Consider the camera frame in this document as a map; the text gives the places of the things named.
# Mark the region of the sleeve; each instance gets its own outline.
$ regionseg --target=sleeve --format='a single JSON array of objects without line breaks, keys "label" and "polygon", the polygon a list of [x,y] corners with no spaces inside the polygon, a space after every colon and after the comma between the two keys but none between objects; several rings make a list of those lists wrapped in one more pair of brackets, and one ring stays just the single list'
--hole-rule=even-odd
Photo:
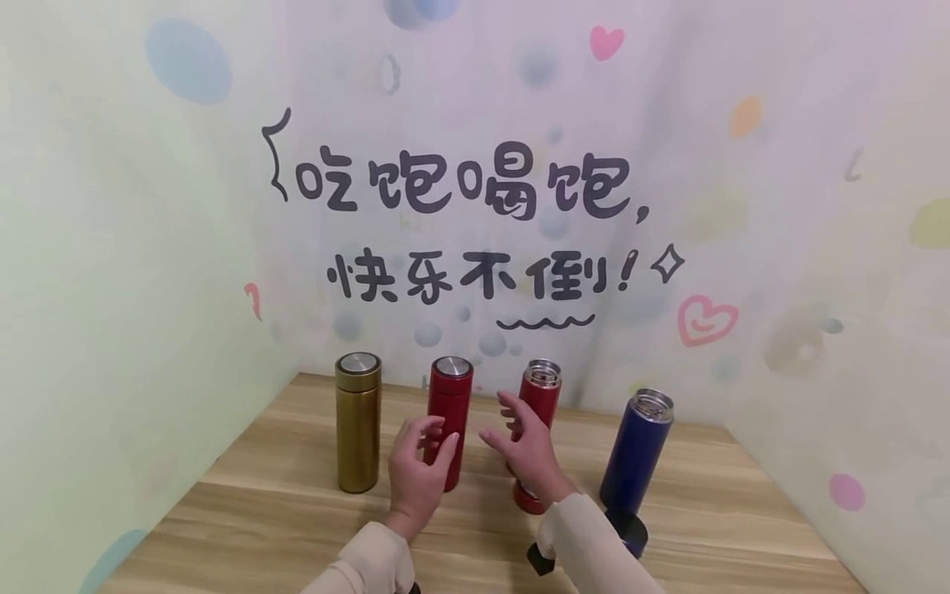
[{"label": "sleeve", "polygon": [[370,522],[300,594],[408,594],[414,580],[406,540]]},{"label": "sleeve", "polygon": [[580,594],[662,594],[593,499],[574,493],[541,520],[538,549],[557,557]]}]

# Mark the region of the hand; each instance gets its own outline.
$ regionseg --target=hand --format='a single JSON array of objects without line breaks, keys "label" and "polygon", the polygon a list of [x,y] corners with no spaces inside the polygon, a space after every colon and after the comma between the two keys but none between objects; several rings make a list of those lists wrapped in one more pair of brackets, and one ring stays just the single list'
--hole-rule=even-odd
[{"label": "hand", "polygon": [[522,484],[530,489],[545,509],[578,492],[561,470],[551,444],[551,432],[531,407],[518,396],[498,392],[502,416],[512,419],[507,427],[518,441],[491,429],[479,431],[479,437],[502,456]]},{"label": "hand", "polygon": [[[426,527],[442,501],[448,465],[459,443],[458,433],[447,437],[441,448],[432,441],[442,434],[445,422],[441,416],[407,419],[392,445],[389,455],[392,495],[383,524],[407,541]],[[439,448],[432,466],[416,457],[422,448]]]}]

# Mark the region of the pink heart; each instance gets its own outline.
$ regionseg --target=pink heart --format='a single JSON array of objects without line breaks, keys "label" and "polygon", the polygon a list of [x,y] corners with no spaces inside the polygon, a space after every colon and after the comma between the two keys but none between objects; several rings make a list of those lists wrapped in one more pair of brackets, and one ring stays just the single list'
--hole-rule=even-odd
[{"label": "pink heart", "polygon": [[260,292],[257,290],[257,285],[253,282],[244,285],[244,295],[251,296],[251,309],[254,310],[257,319],[260,319]]},{"label": "pink heart", "polygon": [[[696,303],[702,305],[702,314],[688,320],[688,310]],[[717,323],[713,318],[720,314],[725,314],[726,318],[720,317]],[[739,321],[739,310],[734,305],[713,305],[713,301],[705,295],[693,295],[680,304],[676,318],[679,339],[687,347],[698,347],[727,335],[735,322]]]},{"label": "pink heart", "polygon": [[617,53],[622,43],[623,29],[614,29],[609,33],[600,25],[591,29],[591,51],[601,62]]}]

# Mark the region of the exclamation mark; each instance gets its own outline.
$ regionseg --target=exclamation mark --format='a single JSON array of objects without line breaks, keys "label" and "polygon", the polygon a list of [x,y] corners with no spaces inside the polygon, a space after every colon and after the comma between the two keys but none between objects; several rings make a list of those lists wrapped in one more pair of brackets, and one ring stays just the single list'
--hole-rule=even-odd
[{"label": "exclamation mark", "polygon": [[637,256],[640,253],[637,250],[630,250],[630,253],[627,254],[626,261],[623,262],[623,269],[620,270],[620,285],[617,287],[620,291],[627,290],[627,280],[630,279],[630,272],[634,269],[634,264],[637,263]]}]

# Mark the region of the person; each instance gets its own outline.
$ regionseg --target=person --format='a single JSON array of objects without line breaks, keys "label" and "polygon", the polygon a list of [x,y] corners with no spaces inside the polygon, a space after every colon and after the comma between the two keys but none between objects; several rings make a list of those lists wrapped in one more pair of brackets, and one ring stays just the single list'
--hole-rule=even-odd
[{"label": "person", "polygon": [[[564,474],[547,426],[524,401],[498,392],[513,441],[491,429],[479,436],[501,454],[522,484],[544,505],[538,545],[558,563],[580,594],[654,594],[663,590],[627,550],[600,507]],[[336,561],[301,594],[408,594],[414,572],[409,543],[426,527],[442,500],[448,465],[458,434],[446,437],[435,462],[418,459],[421,448],[439,447],[444,419],[409,419],[396,436],[389,458],[392,484],[389,512],[366,524]]]}]

